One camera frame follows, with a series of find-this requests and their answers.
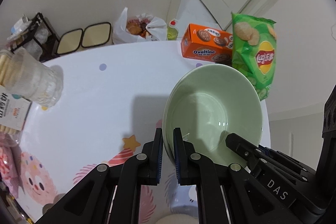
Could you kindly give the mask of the large green ribbed bowl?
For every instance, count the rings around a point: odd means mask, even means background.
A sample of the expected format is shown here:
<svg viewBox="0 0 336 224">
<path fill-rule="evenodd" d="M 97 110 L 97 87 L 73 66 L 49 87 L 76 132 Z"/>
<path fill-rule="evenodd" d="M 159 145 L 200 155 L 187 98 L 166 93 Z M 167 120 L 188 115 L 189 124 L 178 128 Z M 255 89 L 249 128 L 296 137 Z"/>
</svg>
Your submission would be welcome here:
<svg viewBox="0 0 336 224">
<path fill-rule="evenodd" d="M 183 140 L 214 163 L 242 167 L 247 162 L 226 146 L 226 137 L 236 133 L 259 145 L 263 114 L 250 81 L 236 69 L 207 64 L 184 75 L 173 88 L 163 113 L 165 149 L 174 160 L 173 130 L 180 128 Z"/>
</svg>

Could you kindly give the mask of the black metal storage rack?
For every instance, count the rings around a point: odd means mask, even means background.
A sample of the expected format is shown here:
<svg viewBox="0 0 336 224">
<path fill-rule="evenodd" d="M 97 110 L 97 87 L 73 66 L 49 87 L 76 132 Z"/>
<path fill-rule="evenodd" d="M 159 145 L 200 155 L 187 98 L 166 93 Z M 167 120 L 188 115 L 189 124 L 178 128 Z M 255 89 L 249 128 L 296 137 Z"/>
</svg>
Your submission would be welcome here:
<svg viewBox="0 0 336 224">
<path fill-rule="evenodd" d="M 6 49 L 14 53 L 24 48 L 34 59 L 43 63 L 59 57 L 56 53 L 59 42 L 49 21 L 38 12 L 32 19 L 23 15 L 12 26 Z"/>
</svg>

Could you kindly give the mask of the clear textured drinking glass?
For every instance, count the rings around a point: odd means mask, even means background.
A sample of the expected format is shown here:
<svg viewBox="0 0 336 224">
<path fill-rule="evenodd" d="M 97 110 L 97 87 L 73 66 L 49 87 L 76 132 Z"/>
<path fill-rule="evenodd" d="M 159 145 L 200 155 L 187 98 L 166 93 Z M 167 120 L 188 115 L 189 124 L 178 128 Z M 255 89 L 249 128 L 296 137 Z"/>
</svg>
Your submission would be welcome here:
<svg viewBox="0 0 336 224">
<path fill-rule="evenodd" d="M 3 80 L 10 94 L 44 107 L 52 107 L 63 91 L 63 76 L 34 59 L 25 48 L 19 48 L 9 61 Z"/>
</svg>

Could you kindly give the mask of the beige double trash bin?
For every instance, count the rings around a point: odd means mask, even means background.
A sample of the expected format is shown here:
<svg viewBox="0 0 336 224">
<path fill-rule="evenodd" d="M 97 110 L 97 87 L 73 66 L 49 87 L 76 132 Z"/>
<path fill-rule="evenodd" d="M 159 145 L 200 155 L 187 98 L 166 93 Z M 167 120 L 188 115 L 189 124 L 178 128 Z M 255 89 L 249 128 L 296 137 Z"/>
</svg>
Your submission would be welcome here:
<svg viewBox="0 0 336 224">
<path fill-rule="evenodd" d="M 57 55 L 88 50 L 112 44 L 112 25 L 109 22 L 91 24 L 86 28 L 77 28 L 62 35 L 56 48 Z"/>
</svg>

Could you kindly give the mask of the yellow cooking oil bottle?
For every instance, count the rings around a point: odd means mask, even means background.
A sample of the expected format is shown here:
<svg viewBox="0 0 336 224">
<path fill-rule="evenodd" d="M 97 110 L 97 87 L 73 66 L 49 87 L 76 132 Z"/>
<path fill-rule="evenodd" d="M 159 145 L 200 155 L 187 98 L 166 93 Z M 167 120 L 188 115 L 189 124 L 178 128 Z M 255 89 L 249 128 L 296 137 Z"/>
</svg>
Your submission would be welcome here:
<svg viewBox="0 0 336 224">
<path fill-rule="evenodd" d="M 173 19 L 169 22 L 167 26 L 167 39 L 168 40 L 176 40 L 179 34 L 179 30 L 177 29 L 178 21 Z"/>
</svg>

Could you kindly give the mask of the green Lays chips bag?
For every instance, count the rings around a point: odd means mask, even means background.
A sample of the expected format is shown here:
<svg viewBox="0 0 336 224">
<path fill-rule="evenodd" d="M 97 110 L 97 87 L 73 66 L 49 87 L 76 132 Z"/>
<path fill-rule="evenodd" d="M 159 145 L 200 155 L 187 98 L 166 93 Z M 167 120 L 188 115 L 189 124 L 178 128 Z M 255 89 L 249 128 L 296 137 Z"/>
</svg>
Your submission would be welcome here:
<svg viewBox="0 0 336 224">
<path fill-rule="evenodd" d="M 232 66 L 254 86 L 259 100 L 269 95 L 276 69 L 276 22 L 232 13 Z"/>
</svg>

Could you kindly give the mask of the pink snack bag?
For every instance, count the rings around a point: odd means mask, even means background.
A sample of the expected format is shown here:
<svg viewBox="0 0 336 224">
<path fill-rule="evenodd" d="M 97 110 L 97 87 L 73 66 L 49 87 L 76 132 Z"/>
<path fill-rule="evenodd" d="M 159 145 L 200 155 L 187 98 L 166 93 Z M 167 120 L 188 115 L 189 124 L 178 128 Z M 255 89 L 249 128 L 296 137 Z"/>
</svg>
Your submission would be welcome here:
<svg viewBox="0 0 336 224">
<path fill-rule="evenodd" d="M 20 176 L 15 166 L 13 154 L 9 147 L 0 148 L 1 178 L 9 188 L 9 192 L 15 197 L 19 196 Z"/>
</svg>

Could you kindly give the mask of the orange Ovaltine cookie box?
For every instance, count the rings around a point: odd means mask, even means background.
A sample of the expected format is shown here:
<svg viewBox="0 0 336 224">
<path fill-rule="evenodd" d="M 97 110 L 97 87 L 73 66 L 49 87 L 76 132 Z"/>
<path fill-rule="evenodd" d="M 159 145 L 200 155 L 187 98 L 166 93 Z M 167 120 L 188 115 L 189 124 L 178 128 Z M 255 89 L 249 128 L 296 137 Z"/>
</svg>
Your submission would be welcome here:
<svg viewBox="0 0 336 224">
<path fill-rule="evenodd" d="M 213 63 L 230 63 L 233 35 L 212 27 L 189 24 L 181 39 L 182 56 Z"/>
</svg>

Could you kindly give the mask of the white plastic grocery bag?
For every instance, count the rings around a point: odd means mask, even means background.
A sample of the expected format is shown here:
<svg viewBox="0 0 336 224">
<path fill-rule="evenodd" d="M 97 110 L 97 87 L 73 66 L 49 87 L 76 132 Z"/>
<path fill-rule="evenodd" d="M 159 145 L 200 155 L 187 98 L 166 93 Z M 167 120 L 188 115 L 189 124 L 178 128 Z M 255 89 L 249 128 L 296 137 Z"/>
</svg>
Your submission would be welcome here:
<svg viewBox="0 0 336 224">
<path fill-rule="evenodd" d="M 125 7 L 113 25 L 114 44 L 164 41 L 167 39 L 167 24 L 156 16 L 144 13 L 128 17 Z"/>
</svg>

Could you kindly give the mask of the yam biscuit plastic box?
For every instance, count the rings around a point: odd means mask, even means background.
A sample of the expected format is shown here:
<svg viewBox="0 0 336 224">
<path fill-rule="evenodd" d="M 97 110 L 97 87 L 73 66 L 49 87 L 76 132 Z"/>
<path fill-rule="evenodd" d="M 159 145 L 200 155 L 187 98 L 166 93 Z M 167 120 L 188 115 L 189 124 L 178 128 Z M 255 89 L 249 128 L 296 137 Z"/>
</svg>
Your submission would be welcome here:
<svg viewBox="0 0 336 224">
<path fill-rule="evenodd" d="M 1 50 L 1 145 L 15 147 L 21 140 L 31 102 L 22 96 L 10 93 L 6 84 L 18 75 L 13 54 Z"/>
</svg>

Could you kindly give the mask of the white ceramic bowl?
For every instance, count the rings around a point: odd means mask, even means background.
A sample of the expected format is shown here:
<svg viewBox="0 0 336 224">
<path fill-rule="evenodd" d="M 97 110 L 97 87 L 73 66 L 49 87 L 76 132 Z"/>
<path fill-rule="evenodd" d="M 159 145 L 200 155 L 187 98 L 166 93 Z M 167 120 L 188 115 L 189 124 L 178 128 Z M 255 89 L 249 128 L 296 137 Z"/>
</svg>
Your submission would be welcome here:
<svg viewBox="0 0 336 224">
<path fill-rule="evenodd" d="M 172 214 L 157 220 L 155 224 L 198 224 L 198 219 L 187 214 Z"/>
</svg>

